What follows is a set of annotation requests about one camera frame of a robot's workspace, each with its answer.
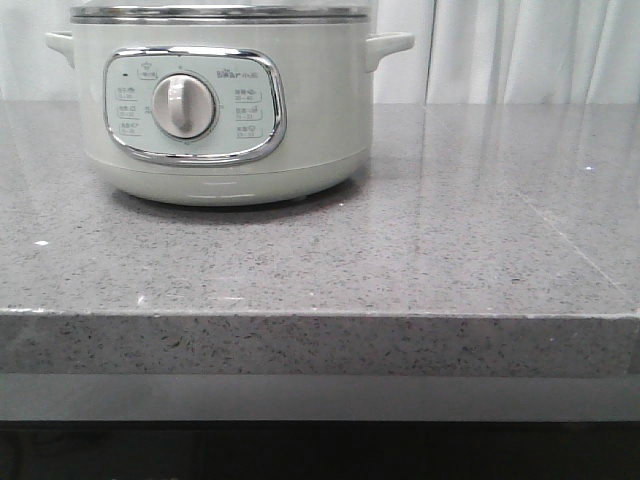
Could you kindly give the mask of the glass pot lid steel rim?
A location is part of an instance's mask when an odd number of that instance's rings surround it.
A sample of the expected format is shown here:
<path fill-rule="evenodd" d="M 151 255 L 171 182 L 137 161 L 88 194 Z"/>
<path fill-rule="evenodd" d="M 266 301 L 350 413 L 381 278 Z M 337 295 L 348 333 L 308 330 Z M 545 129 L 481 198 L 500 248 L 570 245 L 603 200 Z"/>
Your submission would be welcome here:
<path fill-rule="evenodd" d="M 367 23 L 367 1 L 88 1 L 70 9 L 74 24 Z"/>

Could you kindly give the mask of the pale green electric cooking pot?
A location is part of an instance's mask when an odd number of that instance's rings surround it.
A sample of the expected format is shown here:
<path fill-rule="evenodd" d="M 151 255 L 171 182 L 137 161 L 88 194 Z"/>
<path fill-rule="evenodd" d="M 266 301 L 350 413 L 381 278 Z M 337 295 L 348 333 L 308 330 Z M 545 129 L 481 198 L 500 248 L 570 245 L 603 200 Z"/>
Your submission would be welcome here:
<path fill-rule="evenodd" d="M 414 38 L 361 22 L 115 18 L 46 43 L 76 72 L 84 148 L 106 181 L 148 200 L 238 206 L 316 193 L 365 164 L 374 72 Z"/>

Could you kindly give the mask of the white curtain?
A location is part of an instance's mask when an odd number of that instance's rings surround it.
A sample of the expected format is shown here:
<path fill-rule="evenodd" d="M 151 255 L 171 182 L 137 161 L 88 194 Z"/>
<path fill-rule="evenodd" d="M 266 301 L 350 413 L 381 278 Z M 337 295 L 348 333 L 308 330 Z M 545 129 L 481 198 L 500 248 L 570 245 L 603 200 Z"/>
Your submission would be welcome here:
<path fill-rule="evenodd" d="M 375 102 L 639 104 L 639 1 L 211 1 L 364 5 L 374 32 L 415 47 L 375 74 Z M 85 1 L 1 1 L 1 99 L 75 101 L 73 70 L 45 45 Z"/>

